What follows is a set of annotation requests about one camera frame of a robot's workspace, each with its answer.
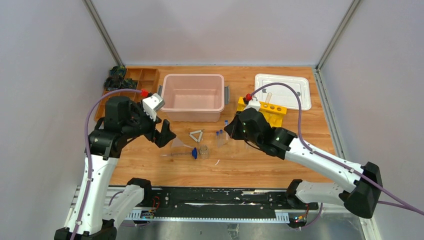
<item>wooden tabletop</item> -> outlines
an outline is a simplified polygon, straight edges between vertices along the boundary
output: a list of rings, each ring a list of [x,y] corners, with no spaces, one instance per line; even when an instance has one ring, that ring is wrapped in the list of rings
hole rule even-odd
[[[210,149],[209,159],[194,160],[191,156],[163,157],[171,144],[158,148],[143,136],[122,151],[111,178],[111,185],[125,185],[131,178],[150,180],[153,186],[189,187],[252,187],[286,188],[293,179],[310,182],[330,180],[302,165],[247,147],[241,140],[224,141],[217,147],[216,131],[224,128],[224,121],[234,118],[239,97],[254,90],[256,74],[275,74],[304,77],[309,81],[312,108],[302,112],[302,134],[305,140],[327,152],[334,153],[330,132],[321,105],[313,71],[310,67],[257,66],[143,66],[157,68],[159,84],[167,74],[221,74],[230,87],[230,103],[225,106],[218,122],[171,122],[171,130],[185,144],[196,146],[189,133],[203,131],[201,144]],[[164,112],[159,117],[166,119]],[[283,127],[297,133],[298,111],[287,110]]]

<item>white wall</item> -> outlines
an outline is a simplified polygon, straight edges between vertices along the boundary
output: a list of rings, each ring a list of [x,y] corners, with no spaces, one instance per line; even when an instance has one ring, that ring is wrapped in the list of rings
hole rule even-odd
[[[323,68],[345,152],[424,209],[424,2],[365,0]],[[424,216],[377,206],[384,240],[423,239]]]
[[[352,0],[93,0],[127,65],[317,64]]]
[[[80,0],[0,8],[0,239],[53,239],[84,169],[85,116],[114,61]]]

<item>white lid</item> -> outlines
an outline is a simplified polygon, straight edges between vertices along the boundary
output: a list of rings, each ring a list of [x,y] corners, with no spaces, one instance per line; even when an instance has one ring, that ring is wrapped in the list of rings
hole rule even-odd
[[[307,111],[311,109],[311,93],[309,92],[309,82],[304,77],[298,76],[282,76],[282,75],[271,75],[271,74],[257,74],[254,77],[254,89],[258,89],[263,85],[270,83],[284,83],[292,87],[300,97],[300,103],[302,104],[302,110]],[[268,93],[272,93],[271,100],[269,103],[280,105],[288,109],[298,110],[298,101],[287,87],[273,85],[267,87],[255,94],[257,99],[261,102],[265,102]]]

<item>blue cap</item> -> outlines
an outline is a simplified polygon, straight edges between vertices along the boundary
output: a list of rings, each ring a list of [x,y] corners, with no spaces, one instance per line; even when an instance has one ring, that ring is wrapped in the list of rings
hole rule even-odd
[[[198,149],[193,148],[193,150],[191,151],[191,155],[193,156],[194,159],[198,159]]]

